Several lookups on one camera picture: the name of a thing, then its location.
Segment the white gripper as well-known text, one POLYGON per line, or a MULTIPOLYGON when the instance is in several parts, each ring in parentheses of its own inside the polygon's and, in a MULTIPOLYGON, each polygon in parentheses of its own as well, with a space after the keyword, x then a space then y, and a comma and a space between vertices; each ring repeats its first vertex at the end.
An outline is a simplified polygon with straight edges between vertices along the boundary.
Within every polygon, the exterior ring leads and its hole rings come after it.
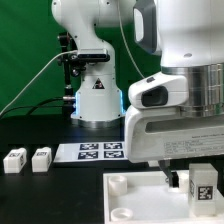
POLYGON ((179 187, 171 159, 224 154, 224 114, 185 118, 175 107, 139 110, 125 117, 125 155, 133 163, 159 161, 169 186, 179 187))

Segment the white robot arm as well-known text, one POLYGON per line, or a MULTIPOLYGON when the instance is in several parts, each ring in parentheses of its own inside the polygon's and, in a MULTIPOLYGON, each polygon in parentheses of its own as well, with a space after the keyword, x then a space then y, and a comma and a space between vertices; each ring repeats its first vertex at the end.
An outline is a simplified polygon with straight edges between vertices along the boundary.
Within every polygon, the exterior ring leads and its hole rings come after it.
POLYGON ((224 0, 52 0, 51 10, 75 43, 68 61, 82 77, 73 121, 123 121, 128 160, 158 162, 172 185, 170 161, 224 154, 224 0), (127 23, 161 61, 159 72, 129 87, 125 107, 115 50, 95 30, 127 23))

